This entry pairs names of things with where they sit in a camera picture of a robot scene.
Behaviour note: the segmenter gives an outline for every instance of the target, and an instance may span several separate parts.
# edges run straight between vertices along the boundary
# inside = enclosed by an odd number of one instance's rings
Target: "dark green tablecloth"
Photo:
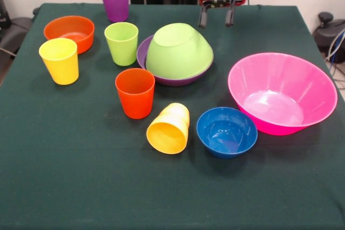
[[[152,113],[135,121],[114,87],[124,68],[112,62],[103,6],[44,4],[0,88],[0,229],[344,229],[341,97],[326,121],[290,136],[260,133],[235,159],[215,158],[199,141],[201,113],[236,107],[227,75],[242,57],[285,52],[327,70],[296,7],[241,6],[230,29],[225,12],[210,10],[201,31],[215,52],[207,74],[184,87],[157,85]],[[95,23],[70,86],[55,85],[38,55],[44,26],[64,15]],[[197,27],[199,7],[132,5],[129,16],[141,42],[169,23]],[[171,102],[191,116],[188,147],[175,156],[145,136]]]

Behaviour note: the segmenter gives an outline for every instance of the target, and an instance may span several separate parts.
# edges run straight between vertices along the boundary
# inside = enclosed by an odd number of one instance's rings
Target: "orange cup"
[[[115,86],[123,111],[131,119],[142,119],[152,110],[155,77],[142,68],[122,71],[115,79]]]
[[[59,17],[44,28],[47,40],[55,38],[68,38],[78,46],[78,54],[86,52],[93,44],[95,25],[83,16]]]

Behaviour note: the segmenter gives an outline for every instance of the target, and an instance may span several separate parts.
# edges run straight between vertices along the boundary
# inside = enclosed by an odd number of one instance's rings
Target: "bowl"
[[[49,22],[44,28],[47,40],[68,38],[74,40],[78,54],[86,52],[93,44],[95,26],[83,16],[63,16]]]
[[[136,52],[136,60],[139,64],[139,66],[143,69],[146,69],[146,57],[147,57],[147,51],[149,49],[150,43],[152,41],[153,35],[146,38],[138,47]],[[162,78],[160,76],[154,75],[156,82],[161,83],[163,85],[167,86],[185,86],[190,83],[193,83],[194,81],[198,80],[203,74],[206,73],[206,71],[211,67],[212,63],[204,70],[201,71],[199,74],[191,76],[189,78],[185,79],[168,79],[168,78]]]
[[[336,88],[323,70],[283,53],[258,53],[238,61],[228,85],[239,109],[270,135],[289,135],[317,124],[337,104]]]
[[[253,121],[229,107],[206,111],[200,116],[196,128],[204,146],[220,158],[233,158],[247,152],[258,138]]]
[[[149,45],[146,68],[168,79],[186,79],[205,71],[213,62],[213,50],[192,26],[183,23],[160,28]]]

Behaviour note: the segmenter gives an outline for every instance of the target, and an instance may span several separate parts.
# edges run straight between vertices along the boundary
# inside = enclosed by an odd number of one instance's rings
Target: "green cup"
[[[104,30],[115,64],[129,66],[135,62],[138,33],[138,28],[127,22],[111,24]]]

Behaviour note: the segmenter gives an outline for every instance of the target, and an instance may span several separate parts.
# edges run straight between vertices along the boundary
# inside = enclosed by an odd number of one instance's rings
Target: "blue bowl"
[[[197,122],[197,133],[204,146],[220,158],[233,158],[247,152],[258,138],[254,122],[229,107],[217,107],[202,114]]]

